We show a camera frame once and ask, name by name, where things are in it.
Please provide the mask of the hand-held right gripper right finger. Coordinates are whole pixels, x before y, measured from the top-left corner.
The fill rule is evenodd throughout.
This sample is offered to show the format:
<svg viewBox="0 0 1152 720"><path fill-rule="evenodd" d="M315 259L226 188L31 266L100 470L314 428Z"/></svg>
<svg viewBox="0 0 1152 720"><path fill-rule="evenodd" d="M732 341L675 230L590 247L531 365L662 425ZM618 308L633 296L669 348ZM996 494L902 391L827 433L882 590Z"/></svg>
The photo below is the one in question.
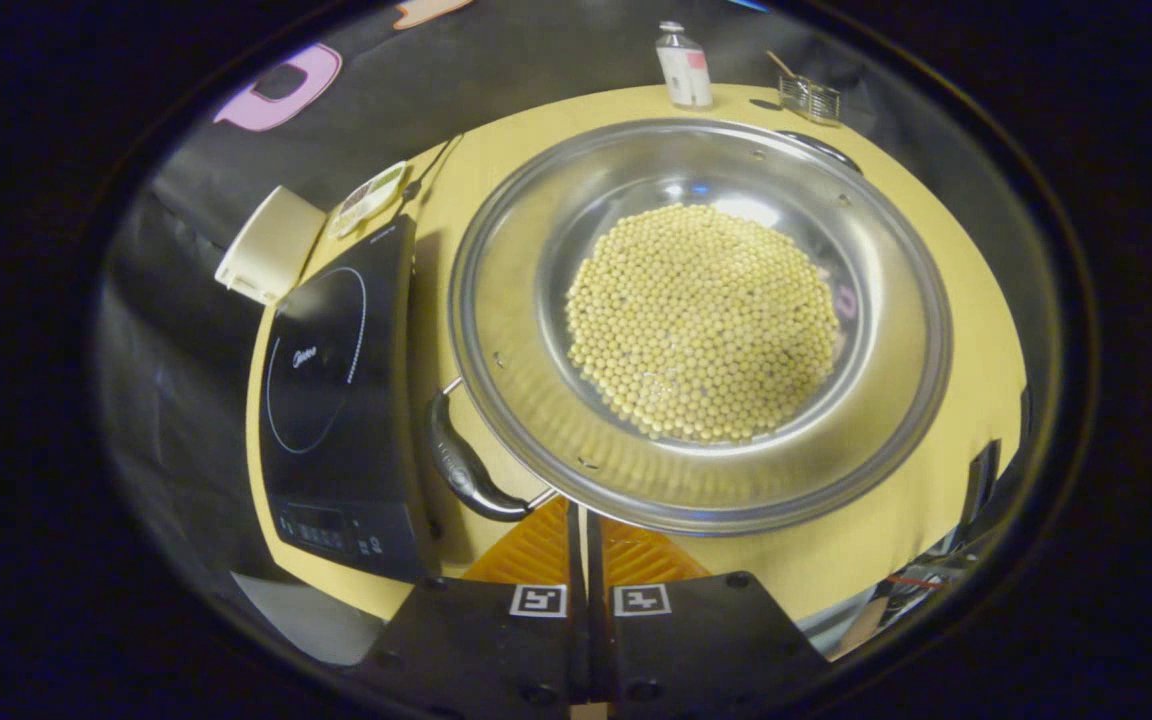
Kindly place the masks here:
<svg viewBox="0 0 1152 720"><path fill-rule="evenodd" d="M588 679L612 706L776 706L828 660L746 570L590 511Z"/></svg>

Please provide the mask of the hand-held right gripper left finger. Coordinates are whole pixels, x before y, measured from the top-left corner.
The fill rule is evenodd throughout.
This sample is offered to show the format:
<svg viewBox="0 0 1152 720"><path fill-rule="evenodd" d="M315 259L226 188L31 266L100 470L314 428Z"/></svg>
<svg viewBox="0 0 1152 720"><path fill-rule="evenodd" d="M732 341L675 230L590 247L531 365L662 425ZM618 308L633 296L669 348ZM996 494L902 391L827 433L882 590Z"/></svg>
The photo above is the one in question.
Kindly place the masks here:
<svg viewBox="0 0 1152 720"><path fill-rule="evenodd" d="M553 498L461 578L415 585L366 657L403 706L573 706L588 698L579 511Z"/></svg>

